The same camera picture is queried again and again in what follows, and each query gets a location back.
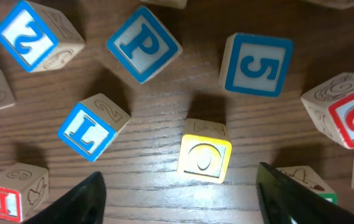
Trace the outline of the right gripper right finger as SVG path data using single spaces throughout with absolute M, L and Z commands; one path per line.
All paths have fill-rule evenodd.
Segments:
M 260 162 L 256 176 L 259 207 L 265 224 L 354 224 L 354 214 L 330 203 Z

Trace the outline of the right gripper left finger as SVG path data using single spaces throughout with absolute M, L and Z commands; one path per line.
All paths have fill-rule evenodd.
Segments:
M 24 224 L 102 224 L 105 203 L 106 185 L 97 171 Z

